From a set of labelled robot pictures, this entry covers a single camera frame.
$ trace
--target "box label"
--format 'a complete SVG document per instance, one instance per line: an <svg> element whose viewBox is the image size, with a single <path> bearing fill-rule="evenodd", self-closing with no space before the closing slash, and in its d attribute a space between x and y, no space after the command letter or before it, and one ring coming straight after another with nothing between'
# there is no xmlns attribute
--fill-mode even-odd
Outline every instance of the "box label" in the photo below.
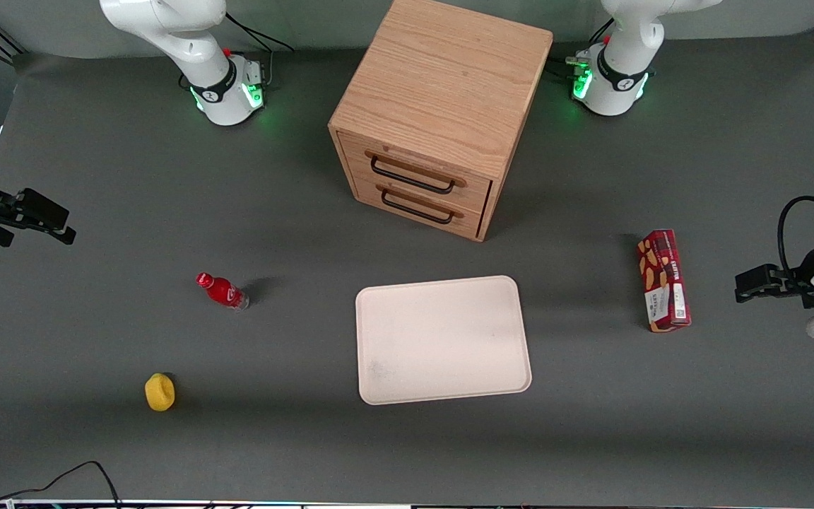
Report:
<svg viewBox="0 0 814 509"><path fill-rule="evenodd" d="M658 322L668 316L668 297L670 297L669 287L659 286L651 292L646 292L646 309L649 313L650 322Z"/></svg>
<svg viewBox="0 0 814 509"><path fill-rule="evenodd" d="M687 318L687 302L684 300L684 286L674 283L674 316L675 318Z"/></svg>

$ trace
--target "red bottle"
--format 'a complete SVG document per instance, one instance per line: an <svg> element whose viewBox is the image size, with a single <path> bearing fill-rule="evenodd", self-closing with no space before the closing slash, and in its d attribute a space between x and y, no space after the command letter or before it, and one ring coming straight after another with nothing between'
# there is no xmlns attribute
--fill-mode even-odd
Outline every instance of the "red bottle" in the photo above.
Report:
<svg viewBox="0 0 814 509"><path fill-rule="evenodd" d="M207 273L201 273L196 277L196 282L206 288L206 294L210 299L232 308L235 312L242 312L249 306L247 294L223 277L212 277Z"/></svg>

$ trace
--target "wooden box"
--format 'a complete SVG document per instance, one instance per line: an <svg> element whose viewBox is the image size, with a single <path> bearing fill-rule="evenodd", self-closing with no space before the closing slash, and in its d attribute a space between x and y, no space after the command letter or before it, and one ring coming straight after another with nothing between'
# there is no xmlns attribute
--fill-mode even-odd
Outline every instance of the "wooden box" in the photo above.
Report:
<svg viewBox="0 0 814 509"><path fill-rule="evenodd" d="M329 120L353 196L482 241L552 33L394 0Z"/></svg>

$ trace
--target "bottle cap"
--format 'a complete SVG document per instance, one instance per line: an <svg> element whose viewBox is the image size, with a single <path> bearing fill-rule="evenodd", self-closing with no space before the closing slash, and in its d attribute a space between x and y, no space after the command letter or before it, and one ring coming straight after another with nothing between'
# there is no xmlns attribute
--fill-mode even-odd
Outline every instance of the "bottle cap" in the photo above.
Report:
<svg viewBox="0 0 814 509"><path fill-rule="evenodd" d="M199 284L200 286L203 286L204 288L209 288L215 282L216 280L207 273L200 273L200 275L196 277L196 283Z"/></svg>

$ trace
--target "drawer handle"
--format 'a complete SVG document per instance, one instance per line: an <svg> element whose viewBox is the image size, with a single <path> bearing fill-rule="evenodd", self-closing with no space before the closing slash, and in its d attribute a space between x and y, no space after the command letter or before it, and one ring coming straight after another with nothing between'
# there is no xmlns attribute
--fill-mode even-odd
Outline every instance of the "drawer handle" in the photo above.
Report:
<svg viewBox="0 0 814 509"><path fill-rule="evenodd" d="M423 219L426 219L427 221L432 221L433 223L439 223L440 225L446 225L447 223L452 222L452 219L454 218L454 213L453 212L449 213L449 215L448 215L448 217L446 219L442 219L440 217L432 216L429 213L419 212L419 210L411 209L409 206L404 206L404 205L401 205L400 203L394 203L394 201L392 201L390 199L387 199L386 198L387 196L388 196L388 190L383 189L382 190L382 203L384 203L385 205L393 207L393 209L403 210L403 212L406 212L406 213L412 213L414 216L423 217Z"/></svg>
<svg viewBox="0 0 814 509"><path fill-rule="evenodd" d="M375 165L375 163L378 162L378 161L379 161L378 156L372 156L372 160L369 161L369 167L372 168L372 171L374 173L377 173L378 175L381 175L382 177L393 178L394 180L397 180L399 182L403 182L404 184L410 184L411 186L416 186L416 187L419 187L420 189L426 189L427 191L432 191L433 193L438 193L438 194L448 194L448 193L452 192L452 190L454 190L454 184L455 184L454 180L452 180L452 183L448 184L448 187L430 186L429 184L426 184L425 182L420 182L419 180L413 180L413 178L404 177L404 176L398 175L397 173L391 173L391 171L388 171L388 170L382 170L381 168L377 167L377 165Z"/></svg>

